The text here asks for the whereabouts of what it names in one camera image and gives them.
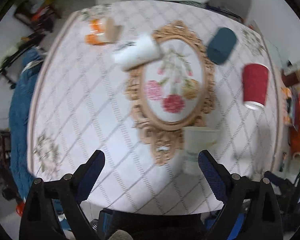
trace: red paper cup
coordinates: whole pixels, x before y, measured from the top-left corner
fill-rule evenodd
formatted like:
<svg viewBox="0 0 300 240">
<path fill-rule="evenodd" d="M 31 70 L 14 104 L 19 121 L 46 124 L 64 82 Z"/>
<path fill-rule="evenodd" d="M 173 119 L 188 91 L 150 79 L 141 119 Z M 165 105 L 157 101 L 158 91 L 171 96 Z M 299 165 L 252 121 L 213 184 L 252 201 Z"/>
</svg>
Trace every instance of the red paper cup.
<svg viewBox="0 0 300 240">
<path fill-rule="evenodd" d="M 265 65 L 245 65 L 242 73 L 243 104 L 252 110 L 265 107 L 268 89 L 269 69 Z"/>
</svg>

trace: colorful picture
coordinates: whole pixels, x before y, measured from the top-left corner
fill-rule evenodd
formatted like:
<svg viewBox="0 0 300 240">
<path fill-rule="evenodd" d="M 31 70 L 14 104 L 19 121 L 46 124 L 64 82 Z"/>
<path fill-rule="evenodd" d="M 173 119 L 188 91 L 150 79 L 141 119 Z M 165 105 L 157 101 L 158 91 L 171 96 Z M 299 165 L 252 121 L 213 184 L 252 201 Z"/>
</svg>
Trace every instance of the colorful picture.
<svg viewBox="0 0 300 240">
<path fill-rule="evenodd" d="M 149 100 L 160 100 L 165 112 L 178 114 L 185 107 L 185 100 L 195 99 L 199 92 L 200 83 L 193 79 L 187 55 L 176 52 L 173 48 L 164 55 L 162 65 L 157 73 L 162 75 L 160 81 L 149 80 L 145 91 Z M 163 95 L 163 87 L 170 83 L 171 91 L 167 97 Z"/>
</svg>

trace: screw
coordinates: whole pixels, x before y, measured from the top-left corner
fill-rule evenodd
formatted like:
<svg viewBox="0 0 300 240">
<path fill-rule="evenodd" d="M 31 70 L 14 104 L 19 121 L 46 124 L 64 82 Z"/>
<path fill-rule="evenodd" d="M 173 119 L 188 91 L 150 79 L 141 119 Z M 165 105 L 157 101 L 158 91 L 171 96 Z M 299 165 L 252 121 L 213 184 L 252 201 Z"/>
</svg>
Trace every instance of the screw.
<svg viewBox="0 0 300 240">
<path fill-rule="evenodd" d="M 232 174 L 231 177 L 232 177 L 232 179 L 235 179 L 235 180 L 239 180 L 241 178 L 240 175 L 237 173 Z"/>
<path fill-rule="evenodd" d="M 41 180 L 42 179 L 40 179 L 40 178 L 36 178 L 36 179 L 34 179 L 33 183 L 34 184 L 39 184 L 41 182 Z"/>
<path fill-rule="evenodd" d="M 262 181 L 263 181 L 263 183 L 265 183 L 265 184 L 269 184 L 269 183 L 270 183 L 270 181 L 269 181 L 268 178 L 263 178 Z"/>
<path fill-rule="evenodd" d="M 66 174 L 66 175 L 63 176 L 64 180 L 69 180 L 71 178 L 72 178 L 72 174 L 70 174 L 70 173 L 68 173 L 68 174 Z"/>
<path fill-rule="evenodd" d="M 90 225 L 92 226 L 92 228 L 93 228 L 94 230 L 97 231 L 97 229 L 98 229 L 98 219 L 93 219 L 93 220 L 91 220 Z"/>
</svg>

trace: white tablecloth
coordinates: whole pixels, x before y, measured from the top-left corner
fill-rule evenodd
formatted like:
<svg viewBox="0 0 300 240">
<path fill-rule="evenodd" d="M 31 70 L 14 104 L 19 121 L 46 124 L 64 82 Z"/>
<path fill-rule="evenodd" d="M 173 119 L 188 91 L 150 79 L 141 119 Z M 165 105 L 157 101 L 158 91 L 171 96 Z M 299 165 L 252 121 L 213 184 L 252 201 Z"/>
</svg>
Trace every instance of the white tablecloth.
<svg viewBox="0 0 300 240">
<path fill-rule="evenodd" d="M 270 169 L 277 134 L 275 84 L 270 73 L 264 111 L 243 106 L 244 64 L 271 67 L 266 51 L 258 53 L 247 43 L 248 28 L 217 13 L 170 2 L 119 2 L 110 15 L 123 25 L 119 44 L 176 19 L 205 45 L 219 27 L 233 30 L 238 42 L 229 60 L 215 68 L 215 110 L 206 118 L 207 126 L 221 130 L 212 154 L 230 173 Z M 166 165 L 154 164 L 150 146 L 139 141 L 133 128 L 131 102 L 123 94 L 128 75 L 113 64 L 111 54 L 118 44 L 85 44 L 78 16 L 74 13 L 66 22 L 37 81 L 28 126 L 29 171 L 45 181 L 60 179 L 100 149 L 106 164 L 87 200 L 91 206 L 157 215 L 220 209 L 222 203 L 203 176 L 182 173 L 181 151 Z"/>
</svg>

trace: floral embroidery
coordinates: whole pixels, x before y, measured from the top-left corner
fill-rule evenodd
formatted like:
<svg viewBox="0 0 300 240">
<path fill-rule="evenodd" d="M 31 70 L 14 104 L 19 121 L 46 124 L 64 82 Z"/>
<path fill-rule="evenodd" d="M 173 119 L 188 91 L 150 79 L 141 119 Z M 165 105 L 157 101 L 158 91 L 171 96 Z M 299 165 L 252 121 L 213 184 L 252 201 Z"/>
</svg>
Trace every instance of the floral embroidery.
<svg viewBox="0 0 300 240">
<path fill-rule="evenodd" d="M 163 57 L 163 62 L 157 70 L 158 75 L 165 75 L 160 81 L 149 80 L 145 85 L 145 91 L 149 100 L 161 100 L 165 112 L 178 114 L 185 107 L 186 100 L 192 100 L 199 93 L 200 83 L 190 78 L 193 72 L 190 63 L 186 61 L 188 55 L 176 52 L 170 48 Z M 165 98 L 163 86 L 170 83 L 170 93 Z"/>
<path fill-rule="evenodd" d="M 168 113 L 180 113 L 181 110 L 185 107 L 185 101 L 180 95 L 168 95 L 167 98 L 162 100 L 162 106 L 165 112 Z"/>
<path fill-rule="evenodd" d="M 182 86 L 182 96 L 187 100 L 196 98 L 198 92 L 199 82 L 197 80 L 190 79 Z"/>
<path fill-rule="evenodd" d="M 242 29 L 244 35 L 244 43 L 249 48 L 253 56 L 262 55 L 262 51 L 265 48 L 261 44 L 261 40 L 256 36 L 254 31 L 248 29 Z"/>
<path fill-rule="evenodd" d="M 94 20 L 101 19 L 108 15 L 111 9 L 110 4 L 95 5 L 90 8 L 85 8 L 81 10 L 82 20 Z"/>
<path fill-rule="evenodd" d="M 34 148 L 33 155 L 37 155 L 41 165 L 41 172 L 46 173 L 50 180 L 58 178 L 59 151 L 58 145 L 45 135 L 45 132 L 38 137 L 37 145 Z"/>
<path fill-rule="evenodd" d="M 150 100 L 161 100 L 161 85 L 155 80 L 149 80 L 146 84 L 146 94 Z"/>
</svg>

